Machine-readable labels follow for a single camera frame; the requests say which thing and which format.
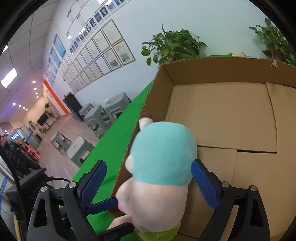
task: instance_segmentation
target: gray plastic stool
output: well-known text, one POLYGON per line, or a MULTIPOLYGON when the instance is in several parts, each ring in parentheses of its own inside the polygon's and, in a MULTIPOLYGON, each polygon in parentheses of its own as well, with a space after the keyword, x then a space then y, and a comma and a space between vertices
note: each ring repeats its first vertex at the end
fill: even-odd
POLYGON ((110 120, 114 122, 116 115, 122 113, 130 102, 131 100, 125 92, 110 98, 109 101, 105 103, 105 111, 110 117, 110 120))
POLYGON ((80 167, 85 159, 82 159, 83 155, 89 151, 93 150, 94 146, 90 144, 87 140, 82 137, 78 137, 67 150, 68 157, 74 162, 78 167, 80 167))
POLYGON ((79 110, 79 114, 82 116, 82 118, 84 119, 84 117, 87 115, 87 113, 94 108, 94 106, 91 103, 88 103, 87 105, 83 106, 81 108, 81 110, 79 110))
POLYGON ((84 120, 97 137, 104 134, 112 125, 110 117, 101 105, 91 109, 84 117, 84 120))
POLYGON ((68 150, 69 146, 71 145, 71 141, 65 137, 62 133, 56 132, 54 136, 51 138, 50 142, 54 145, 54 147, 62 153, 63 150, 68 150))

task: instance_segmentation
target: green tablecloth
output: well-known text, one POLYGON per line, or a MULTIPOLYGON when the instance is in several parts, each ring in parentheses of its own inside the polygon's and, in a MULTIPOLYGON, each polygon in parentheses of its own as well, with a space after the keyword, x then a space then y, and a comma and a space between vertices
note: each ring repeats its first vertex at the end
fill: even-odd
MULTIPOLYGON (((151 84, 149 84, 133 100, 133 102, 128 105, 125 111, 114 122, 97 146, 89 154, 80 170, 73 178, 73 181, 78 181, 84 173, 89 172, 92 169, 98 160, 103 160, 107 163, 107 175, 99 188, 93 203, 108 199, 111 196, 129 139, 138 120, 150 86, 151 84)), ((89 215, 87 218, 96 233, 105 231, 113 221, 113 218, 108 211, 96 215, 89 215)), ((130 241, 138 239, 130 234, 123 237, 121 240, 130 241)))

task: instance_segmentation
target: plush toy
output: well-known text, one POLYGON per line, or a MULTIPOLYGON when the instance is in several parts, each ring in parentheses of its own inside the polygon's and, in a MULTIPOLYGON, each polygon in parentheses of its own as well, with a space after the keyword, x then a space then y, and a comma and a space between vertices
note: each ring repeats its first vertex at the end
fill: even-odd
POLYGON ((139 125, 125 162, 133 177, 116 193, 118 208, 126 215, 109 228, 130 222, 144 241, 171 241, 184 215, 197 144, 185 126, 153 123, 147 112, 141 114, 139 125))

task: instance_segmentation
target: cardboard box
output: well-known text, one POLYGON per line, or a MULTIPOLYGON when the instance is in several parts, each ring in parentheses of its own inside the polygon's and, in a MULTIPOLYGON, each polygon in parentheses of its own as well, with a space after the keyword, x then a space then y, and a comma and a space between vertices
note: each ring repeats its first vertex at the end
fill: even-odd
MULTIPOLYGON (((161 66, 142 111, 150 112, 154 121, 189 128, 197 141, 198 158, 221 181, 240 188, 257 186, 271 237, 277 240, 296 215, 294 88, 296 68, 282 62, 273 68, 265 59, 191 59, 161 66)), ((130 145, 138 131, 135 126, 130 145)), ((113 195, 128 178, 122 165, 113 195)), ((221 240, 228 239, 236 213, 234 207, 221 240)), ((174 240, 196 240, 212 214, 192 181, 174 240)))

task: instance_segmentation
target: silver bolt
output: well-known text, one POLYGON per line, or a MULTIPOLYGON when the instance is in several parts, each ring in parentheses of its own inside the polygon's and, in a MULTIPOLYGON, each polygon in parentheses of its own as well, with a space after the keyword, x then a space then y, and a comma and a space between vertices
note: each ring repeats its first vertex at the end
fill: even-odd
POLYGON ((74 188, 74 187, 76 187, 76 182, 69 183, 69 188, 74 188))
POLYGON ((47 186, 43 186, 42 188, 41 188, 41 192, 46 192, 48 190, 48 187, 47 186))
POLYGON ((252 190, 252 191, 257 191, 257 187, 256 186, 254 186, 254 185, 252 185, 252 186, 250 186, 250 189, 252 190))
POLYGON ((229 188, 230 184, 228 182, 222 182, 222 187, 229 188))

